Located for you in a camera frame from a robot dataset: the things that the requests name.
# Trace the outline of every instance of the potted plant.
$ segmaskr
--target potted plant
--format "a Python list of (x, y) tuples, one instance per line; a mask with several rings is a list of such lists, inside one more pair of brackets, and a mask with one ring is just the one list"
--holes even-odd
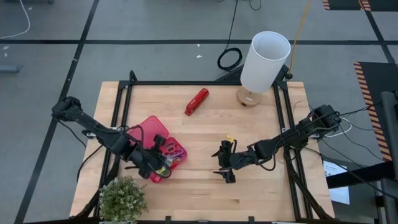
[(134, 223), (147, 211), (144, 191), (132, 177), (115, 178), (100, 191), (99, 215), (104, 221)]

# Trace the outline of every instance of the lamp base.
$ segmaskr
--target lamp base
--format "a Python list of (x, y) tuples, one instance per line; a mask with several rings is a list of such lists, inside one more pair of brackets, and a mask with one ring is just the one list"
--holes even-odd
[(243, 86), (236, 92), (236, 99), (238, 102), (245, 107), (255, 107), (261, 101), (260, 93), (252, 93), (245, 89)]

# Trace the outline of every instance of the wooden table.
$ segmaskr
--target wooden table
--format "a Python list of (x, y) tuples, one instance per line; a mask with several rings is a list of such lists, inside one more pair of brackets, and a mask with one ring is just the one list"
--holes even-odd
[[(103, 82), (94, 118), (105, 126), (111, 123), (118, 82)], [(295, 122), (309, 113), (307, 96), (301, 82), (288, 82), (289, 95)], [(191, 116), (184, 114), (187, 103), (202, 89), (207, 88), (209, 97)], [(213, 220), (247, 221), (294, 221), (287, 171), (282, 157), (277, 153), (276, 168), (272, 172), (259, 166), (248, 166), (234, 171), (235, 184), (213, 171), (218, 170), (218, 160), (210, 157), (227, 134), (238, 140), (237, 151), (260, 139), (280, 134), (275, 98), (272, 90), (263, 94), (260, 105), (245, 108), (236, 100), (238, 86), (165, 86), (135, 85), (129, 106), (127, 125), (141, 123), (150, 115), (156, 115), (187, 150), (187, 160), (172, 176), (160, 184), (142, 179), (136, 169), (124, 170), (132, 164), (121, 162), (119, 176), (131, 175), (145, 187), (149, 212), (140, 220)], [(286, 126), (287, 115), (284, 110)], [(120, 109), (118, 121), (121, 120)], [(89, 140), (85, 157), (99, 146), (97, 140)], [(316, 141), (308, 147), (318, 150)], [(81, 170), (70, 215), (80, 212), (98, 188), (105, 150), (98, 152)], [(302, 159), (309, 191), (334, 217), (328, 186), (320, 156), (302, 151)], [(302, 194), (297, 188), (302, 217), (305, 216)]]

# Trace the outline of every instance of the orange and black striped tape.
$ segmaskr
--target orange and black striped tape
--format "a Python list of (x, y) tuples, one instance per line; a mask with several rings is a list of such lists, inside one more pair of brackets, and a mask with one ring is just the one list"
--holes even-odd
[[(362, 10), (370, 11), (371, 5), (369, 3), (370, 0), (358, 0), (359, 6)], [(322, 0), (323, 7), (326, 10), (330, 10), (329, 0)]]
[(329, 6), (329, 0), (322, 0), (323, 7), (325, 7), (326, 10), (330, 10)]
[(362, 10), (370, 11), (371, 5), (369, 4), (369, 0), (358, 0), (359, 6), (361, 6)]
[[(368, 106), (373, 105), (373, 100), (369, 92), (368, 85), (366, 84), (365, 76), (363, 75), (362, 66), (359, 62), (354, 62), (354, 68), (356, 72), (356, 77), (358, 78), (359, 85), (361, 87), (362, 95), (365, 100), (365, 104)], [(386, 138), (384, 137), (383, 131), (381, 130), (381, 125), (375, 108), (372, 106), (368, 109), (369, 117), (374, 128), (374, 133), (376, 135), (377, 143), (379, 144), (379, 149), (381, 156), (385, 161), (391, 161), (391, 154), (388, 148)]]

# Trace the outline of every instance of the coiled black cable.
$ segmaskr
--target coiled black cable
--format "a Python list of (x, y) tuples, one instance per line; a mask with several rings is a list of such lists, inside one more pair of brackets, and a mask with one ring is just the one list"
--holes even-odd
[[(237, 48), (237, 47), (233, 47), (233, 48), (230, 48), (230, 49), (228, 48), (229, 42), (230, 42), (230, 40), (231, 40), (232, 28), (233, 28), (233, 26), (234, 26), (235, 15), (236, 15), (236, 8), (237, 8), (237, 7), (238, 7), (238, 0), (236, 0), (236, 2), (235, 2), (234, 16), (233, 16), (233, 18), (232, 18), (231, 29), (229, 30), (228, 42), (227, 42), (227, 44), (226, 44), (225, 50), (223, 51), (223, 53), (221, 53), (221, 55), (218, 57), (218, 60), (217, 60), (217, 66), (218, 66), (218, 68), (219, 68), (219, 69), (222, 69), (222, 70), (225, 70), (225, 71), (228, 71), (228, 72), (231, 71), (232, 69), (234, 69), (235, 67), (237, 67), (237, 66), (242, 62), (242, 58), (243, 58), (243, 56), (242, 56), (242, 51), (241, 51), (239, 48)], [(235, 63), (233, 63), (231, 66), (224, 67), (224, 66), (221, 65), (221, 59), (222, 59), (222, 58), (224, 57), (224, 55), (227, 54), (228, 52), (237, 52), (237, 53), (239, 54), (239, 58), (238, 58), (238, 60), (237, 60)]]

